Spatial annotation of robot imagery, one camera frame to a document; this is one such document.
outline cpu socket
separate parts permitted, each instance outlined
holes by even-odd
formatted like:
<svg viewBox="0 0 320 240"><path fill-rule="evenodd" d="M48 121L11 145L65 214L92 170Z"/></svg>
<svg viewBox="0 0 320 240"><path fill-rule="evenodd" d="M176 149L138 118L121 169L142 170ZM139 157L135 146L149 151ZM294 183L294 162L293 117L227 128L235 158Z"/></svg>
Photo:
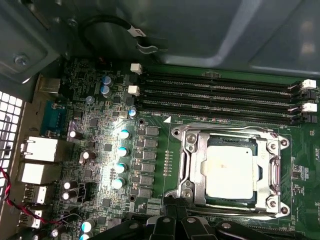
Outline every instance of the cpu socket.
<svg viewBox="0 0 320 240"><path fill-rule="evenodd" d="M171 134L181 141L177 189L193 211L270 220L290 214L281 202L281 150L289 140L258 126L191 123Z"/></svg>

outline green circuit board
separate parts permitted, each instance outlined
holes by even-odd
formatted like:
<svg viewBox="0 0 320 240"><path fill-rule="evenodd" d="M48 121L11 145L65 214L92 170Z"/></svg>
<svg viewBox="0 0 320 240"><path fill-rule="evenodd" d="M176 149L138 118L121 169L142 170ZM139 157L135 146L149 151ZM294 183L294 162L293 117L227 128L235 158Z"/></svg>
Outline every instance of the green circuit board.
<svg viewBox="0 0 320 240"><path fill-rule="evenodd" d="M281 81L290 84L298 80L292 77L189 67L146 66L146 68L154 72L198 76L218 73L224 78L274 83ZM267 124L262 126L251 122L221 121L215 118L150 112L139 112L137 118L129 119L126 113L128 114L130 107L125 104L128 97L126 96L129 84L128 75L131 73L129 63L113 62L110 69L99 70L95 69L95 64L87 59L74 59L66 64L64 72L67 73L66 80L70 82L68 91L71 100L67 104L64 132L67 133L70 124L74 124L84 134L84 140L75 141L72 159L63 163L61 182L66 180L94 182L92 190L94 197L92 201L83 204L72 200L62 201L60 199L63 190L59 185L56 196L59 201L56 201L54 205L54 213L57 216L66 207L78 207L80 215L85 219L92 218L97 222L93 230L96 234L108 229L110 224L113 224L112 219L122 218L126 213L160 215L163 210L164 193L175 189L178 181L181 143L171 135L174 127L194 122L228 126L267 126L290 140L290 147L281 152L281 201L290 207L291 213L287 217L269 221L239 217L228 219L258 227L261 230L297 231L309 238L320 239L319 124L300 126ZM111 87L112 96L109 98L103 97L100 93L101 79L105 75L111 77L114 82ZM94 103L86 103L88 96L94 98ZM145 131L147 127L157 127L158 135L138 134L139 131ZM119 132L123 129L130 132L130 139L119 138ZM136 144L137 141L143 139L156 140L157 147L143 150ZM119 157L117 155L119 147L126 147L130 154L126 157ZM97 158L94 161L80 164L80 154L83 150L95 151ZM149 186L152 188L151 198L131 194L131 190L135 188L133 177L140 174L134 170L133 165L142 163L135 154L141 151L156 153L155 160L143 160L143 163L155 165L154 172L143 174L153 176L153 184ZM124 173L115 173L116 163L125 163L128 170ZM112 188L112 182L118 177L125 180L125 185L115 190ZM221 218L210 217L208 220L214 224ZM80 228L77 225L81 224L81 220L72 224L74 226L68 233L62 234L61 239L75 240L80 237Z"/></svg>

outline ventilation grille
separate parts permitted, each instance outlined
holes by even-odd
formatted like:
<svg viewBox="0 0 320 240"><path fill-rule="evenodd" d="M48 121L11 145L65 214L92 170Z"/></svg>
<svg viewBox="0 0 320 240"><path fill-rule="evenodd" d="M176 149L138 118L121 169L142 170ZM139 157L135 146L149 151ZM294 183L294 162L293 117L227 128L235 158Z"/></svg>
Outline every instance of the ventilation grille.
<svg viewBox="0 0 320 240"><path fill-rule="evenodd" d="M18 136L23 101L0 91L0 166L10 172ZM5 195L5 179L0 173L0 209Z"/></svg>

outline red wire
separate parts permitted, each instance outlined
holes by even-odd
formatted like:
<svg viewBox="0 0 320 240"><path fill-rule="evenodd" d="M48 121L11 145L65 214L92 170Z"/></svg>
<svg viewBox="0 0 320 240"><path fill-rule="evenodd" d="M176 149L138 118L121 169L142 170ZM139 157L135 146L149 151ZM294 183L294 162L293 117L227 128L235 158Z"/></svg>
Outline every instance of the red wire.
<svg viewBox="0 0 320 240"><path fill-rule="evenodd" d="M24 214L28 215L28 216L32 216L35 219L39 219L43 224L62 224L63 222L61 220L59 221L54 221L54 220L50 220L47 221L44 218L35 215L33 212L31 212L29 209L27 209L25 206L23 205L18 205L16 204L14 201L9 199L10 196L10 189L11 189L11 181L10 181L10 176L9 174L0 166L0 172L3 174L3 177L6 179L6 187L4 190L4 201L11 207L15 207L16 209L24 212Z"/></svg>

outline white slot latch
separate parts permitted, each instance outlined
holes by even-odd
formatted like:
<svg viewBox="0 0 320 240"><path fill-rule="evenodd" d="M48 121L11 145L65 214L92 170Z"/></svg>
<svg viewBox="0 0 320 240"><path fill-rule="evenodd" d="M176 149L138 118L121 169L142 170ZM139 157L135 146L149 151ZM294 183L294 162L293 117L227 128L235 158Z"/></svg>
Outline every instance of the white slot latch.
<svg viewBox="0 0 320 240"><path fill-rule="evenodd" d="M302 105L302 112L303 113L316 113L317 112L317 104L307 102Z"/></svg>
<svg viewBox="0 0 320 240"><path fill-rule="evenodd" d="M316 80L306 79L301 84L301 89L316 89L317 82Z"/></svg>
<svg viewBox="0 0 320 240"><path fill-rule="evenodd" d="M140 63L131 63L130 71L136 74L142 74L142 66Z"/></svg>
<svg viewBox="0 0 320 240"><path fill-rule="evenodd" d="M139 96L140 95L140 89L138 86L129 86L128 87L128 94L132 94L132 95L135 95L135 96Z"/></svg>

